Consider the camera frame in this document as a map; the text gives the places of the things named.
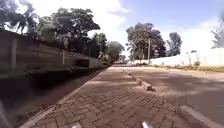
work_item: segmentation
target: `sky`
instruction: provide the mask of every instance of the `sky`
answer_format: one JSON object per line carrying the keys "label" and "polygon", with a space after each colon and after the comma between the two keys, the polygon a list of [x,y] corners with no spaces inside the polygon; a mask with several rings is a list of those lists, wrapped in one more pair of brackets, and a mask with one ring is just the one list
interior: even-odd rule
{"label": "sky", "polygon": [[206,51],[212,47],[211,33],[218,26],[224,0],[30,0],[40,16],[51,15],[58,8],[89,8],[107,39],[125,46],[126,29],[138,22],[153,23],[164,40],[178,32],[181,53]]}

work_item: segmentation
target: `white wall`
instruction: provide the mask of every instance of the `white wall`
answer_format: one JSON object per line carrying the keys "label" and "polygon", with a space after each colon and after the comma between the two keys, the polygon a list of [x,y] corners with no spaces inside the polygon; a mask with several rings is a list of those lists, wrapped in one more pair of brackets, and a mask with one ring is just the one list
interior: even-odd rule
{"label": "white wall", "polygon": [[[151,59],[151,64],[157,65],[167,65],[167,66],[174,66],[174,65],[189,65],[194,64],[195,62],[199,61],[201,66],[224,66],[224,48],[217,48],[217,49],[209,49],[206,52],[196,52],[190,54],[181,54],[172,57],[164,57],[158,59]],[[139,60],[135,60],[133,64],[140,63]]]}

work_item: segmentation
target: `utility pole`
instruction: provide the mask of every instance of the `utility pole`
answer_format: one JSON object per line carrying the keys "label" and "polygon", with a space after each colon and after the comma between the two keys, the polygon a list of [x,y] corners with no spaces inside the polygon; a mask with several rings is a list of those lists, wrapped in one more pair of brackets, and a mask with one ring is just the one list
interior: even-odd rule
{"label": "utility pole", "polygon": [[148,64],[150,64],[150,38],[149,38],[149,41],[148,41]]}

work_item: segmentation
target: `paved walkway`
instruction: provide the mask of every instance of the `paved walkway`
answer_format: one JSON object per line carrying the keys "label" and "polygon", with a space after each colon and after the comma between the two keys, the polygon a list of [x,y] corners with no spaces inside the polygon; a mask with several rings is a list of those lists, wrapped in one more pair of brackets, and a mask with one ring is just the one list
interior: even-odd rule
{"label": "paved walkway", "polygon": [[57,105],[33,128],[190,128],[176,108],[137,86],[119,67],[110,67]]}
{"label": "paved walkway", "polygon": [[125,67],[132,75],[150,83],[155,94],[169,103],[188,105],[224,125],[224,76],[220,73],[167,71],[148,67]]}

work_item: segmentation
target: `cloud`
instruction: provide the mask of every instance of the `cloud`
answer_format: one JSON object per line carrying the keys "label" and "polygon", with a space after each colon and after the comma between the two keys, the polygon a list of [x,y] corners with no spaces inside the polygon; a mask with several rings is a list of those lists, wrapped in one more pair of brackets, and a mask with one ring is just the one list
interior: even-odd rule
{"label": "cloud", "polygon": [[212,18],[210,20],[193,24],[192,26],[185,27],[186,29],[169,29],[169,31],[161,30],[164,40],[169,40],[170,32],[178,32],[183,41],[181,46],[181,53],[186,53],[191,50],[205,51],[213,46],[212,40],[214,35],[211,31],[216,30],[218,27],[218,18]]}
{"label": "cloud", "polygon": [[120,25],[126,21],[122,14],[130,12],[130,10],[122,7],[119,0],[44,0],[44,2],[31,0],[31,3],[40,16],[51,15],[60,7],[89,8],[93,11],[93,20],[101,27],[99,32],[104,32],[108,40],[116,40],[121,43],[125,41],[121,36],[125,36],[126,33],[125,30],[121,30]]}

